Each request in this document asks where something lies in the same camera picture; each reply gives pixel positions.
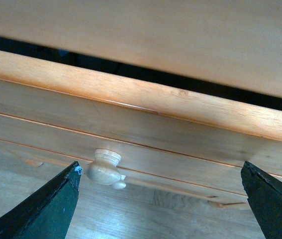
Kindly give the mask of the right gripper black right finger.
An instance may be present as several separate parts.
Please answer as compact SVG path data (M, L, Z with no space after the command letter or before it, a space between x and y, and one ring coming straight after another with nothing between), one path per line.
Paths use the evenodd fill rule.
M242 184L251 210L267 239L282 239L282 182L246 161Z

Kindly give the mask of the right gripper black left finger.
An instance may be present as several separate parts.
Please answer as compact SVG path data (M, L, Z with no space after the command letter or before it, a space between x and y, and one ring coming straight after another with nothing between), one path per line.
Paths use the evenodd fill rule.
M64 239L77 206L81 175L75 161L0 217L0 239Z

